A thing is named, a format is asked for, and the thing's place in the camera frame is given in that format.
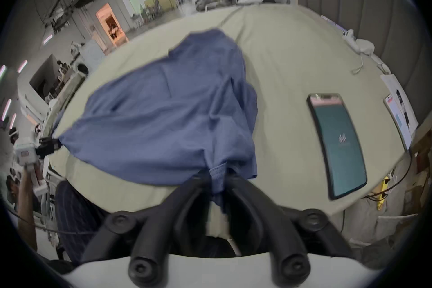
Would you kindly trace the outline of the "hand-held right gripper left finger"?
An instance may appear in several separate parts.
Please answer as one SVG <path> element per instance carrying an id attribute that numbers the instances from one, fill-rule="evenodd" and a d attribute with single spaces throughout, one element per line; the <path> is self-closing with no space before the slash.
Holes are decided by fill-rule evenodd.
<path id="1" fill-rule="evenodd" d="M 206 244 L 210 177 L 195 176 L 159 205 L 105 218 L 88 243 L 81 264 L 130 256 L 133 284 L 165 284 L 170 253 L 196 257 Z"/>

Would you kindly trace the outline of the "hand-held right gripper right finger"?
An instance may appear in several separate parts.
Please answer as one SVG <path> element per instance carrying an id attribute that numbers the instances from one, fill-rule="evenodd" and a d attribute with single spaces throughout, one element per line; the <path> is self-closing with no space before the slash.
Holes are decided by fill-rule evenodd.
<path id="1" fill-rule="evenodd" d="M 269 253 L 276 285 L 302 284 L 311 272 L 309 253 L 354 259 L 348 242 L 323 211 L 277 205 L 239 176 L 225 179 L 223 208 L 240 255 Z"/>

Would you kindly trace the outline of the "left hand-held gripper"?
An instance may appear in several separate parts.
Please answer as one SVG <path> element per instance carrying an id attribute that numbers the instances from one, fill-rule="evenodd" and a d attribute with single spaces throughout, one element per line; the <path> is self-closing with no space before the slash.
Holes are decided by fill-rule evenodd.
<path id="1" fill-rule="evenodd" d="M 51 150 L 59 150 L 61 147 L 62 143 L 58 138 L 42 138 L 39 144 L 31 141 L 30 138 L 22 138 L 15 142 L 15 160 L 29 174 L 33 193 L 36 196 L 49 194 L 46 179 L 49 168 L 48 156 Z"/>

